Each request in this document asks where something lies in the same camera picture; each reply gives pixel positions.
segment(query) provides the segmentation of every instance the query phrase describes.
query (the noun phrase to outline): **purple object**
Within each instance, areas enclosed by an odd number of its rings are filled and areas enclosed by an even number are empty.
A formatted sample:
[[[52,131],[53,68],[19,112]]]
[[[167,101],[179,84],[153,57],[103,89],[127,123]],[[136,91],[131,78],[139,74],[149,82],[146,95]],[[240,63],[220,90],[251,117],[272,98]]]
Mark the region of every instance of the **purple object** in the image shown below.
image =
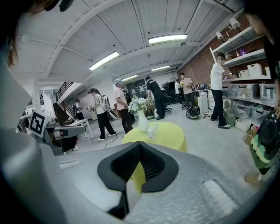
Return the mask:
[[[240,49],[240,50],[239,50],[239,52],[240,52],[240,56],[242,56],[242,55],[245,55],[245,54],[246,54],[245,49]]]

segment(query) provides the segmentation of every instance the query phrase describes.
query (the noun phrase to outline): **man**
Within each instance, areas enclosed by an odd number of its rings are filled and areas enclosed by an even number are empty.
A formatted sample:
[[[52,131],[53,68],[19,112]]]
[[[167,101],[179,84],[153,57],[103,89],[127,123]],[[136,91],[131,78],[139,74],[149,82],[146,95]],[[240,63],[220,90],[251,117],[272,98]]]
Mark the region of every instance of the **man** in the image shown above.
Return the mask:
[[[161,91],[161,88],[157,84],[157,82],[153,79],[151,79],[149,76],[145,78],[146,80],[146,87],[147,90],[149,91],[149,98],[152,98],[152,93],[154,95],[154,102],[156,104],[156,109],[157,109],[157,120],[161,120],[165,117],[165,105],[164,105],[164,99],[163,99],[163,94]]]
[[[230,75],[223,69],[221,65],[224,63],[224,61],[225,56],[223,54],[219,54],[217,57],[217,63],[213,65],[211,70],[211,91],[215,101],[215,107],[211,116],[211,121],[214,121],[219,117],[218,128],[229,129],[230,126],[227,124],[226,119],[224,118],[222,76],[224,74],[231,79],[234,79],[235,76]]]
[[[80,105],[79,105],[79,100],[77,99],[76,101],[75,101],[75,107],[76,107],[76,117],[79,119],[79,120],[83,120],[84,119],[84,116],[83,116],[83,113],[82,113],[82,107],[80,107]]]
[[[180,97],[180,80],[179,79],[176,79],[176,82],[175,82],[175,92],[176,92],[176,95],[177,95],[177,100],[178,100],[178,103],[179,105],[182,104],[182,99]]]
[[[190,78],[187,78],[185,73],[181,73],[180,77],[181,77],[180,87],[183,88],[184,90],[185,103],[187,104],[187,106],[189,106],[189,100],[191,100],[192,105],[195,105],[193,91],[192,91],[193,81]]]
[[[128,112],[128,104],[126,101],[126,97],[122,91],[123,81],[121,79],[116,79],[115,86],[117,87],[115,90],[115,100],[117,102],[118,111],[122,117],[123,129],[127,134],[130,130],[132,130],[132,121],[131,115]]]

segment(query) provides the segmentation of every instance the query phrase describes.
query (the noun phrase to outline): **white flower bouquet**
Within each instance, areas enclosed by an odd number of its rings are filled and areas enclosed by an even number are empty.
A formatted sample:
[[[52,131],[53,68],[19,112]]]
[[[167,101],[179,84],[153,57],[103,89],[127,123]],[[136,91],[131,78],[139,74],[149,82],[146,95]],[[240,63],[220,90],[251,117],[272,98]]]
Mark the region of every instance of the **white flower bouquet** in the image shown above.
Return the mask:
[[[130,113],[136,114],[137,111],[143,110],[146,107],[146,103],[147,100],[145,100],[144,98],[138,98],[134,96],[128,106],[128,110]]]

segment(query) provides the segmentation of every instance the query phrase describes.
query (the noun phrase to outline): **shelf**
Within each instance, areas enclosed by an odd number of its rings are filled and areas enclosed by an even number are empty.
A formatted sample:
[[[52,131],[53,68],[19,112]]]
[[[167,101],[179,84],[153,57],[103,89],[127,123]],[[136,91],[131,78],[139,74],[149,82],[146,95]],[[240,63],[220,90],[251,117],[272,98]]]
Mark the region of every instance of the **shelf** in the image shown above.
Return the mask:
[[[248,27],[245,30],[238,33],[237,35],[235,35],[233,38],[230,38],[221,46],[214,49],[213,52],[225,54],[260,37],[261,36],[257,35],[252,27]]]
[[[245,81],[245,80],[270,80],[270,76],[257,76],[257,77],[244,77],[244,78],[235,78],[235,79],[223,79],[223,82],[236,82],[236,81]]]
[[[266,54],[264,53],[264,49],[260,49],[245,55],[242,55],[240,57],[231,59],[229,61],[226,61],[223,66],[226,67],[233,67],[236,65],[244,64],[246,62],[256,61],[259,59],[263,59],[266,57]]]
[[[243,98],[239,98],[239,97],[228,97],[228,98],[235,99],[235,100],[243,100],[243,101],[257,103],[257,104],[262,104],[262,105],[269,106],[269,107],[274,107],[275,106],[275,104],[272,104],[272,103],[269,103],[269,102],[264,102],[264,101],[261,101],[260,99],[243,99]]]

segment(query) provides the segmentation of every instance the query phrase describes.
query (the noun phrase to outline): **pink shirt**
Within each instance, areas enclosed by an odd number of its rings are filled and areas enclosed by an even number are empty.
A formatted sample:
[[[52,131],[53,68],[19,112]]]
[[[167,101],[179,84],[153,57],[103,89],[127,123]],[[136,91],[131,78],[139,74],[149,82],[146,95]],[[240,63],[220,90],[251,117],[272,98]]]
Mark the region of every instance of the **pink shirt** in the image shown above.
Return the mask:
[[[122,100],[123,102],[126,102],[126,98],[125,98],[125,96],[124,96],[124,93],[123,93],[122,89],[119,88],[119,87],[117,87],[116,90],[115,90],[115,100],[116,100],[117,98],[121,98],[121,100]],[[118,102],[117,102],[117,107],[118,107],[118,110],[125,109],[124,105],[121,105],[121,104],[119,104]]]

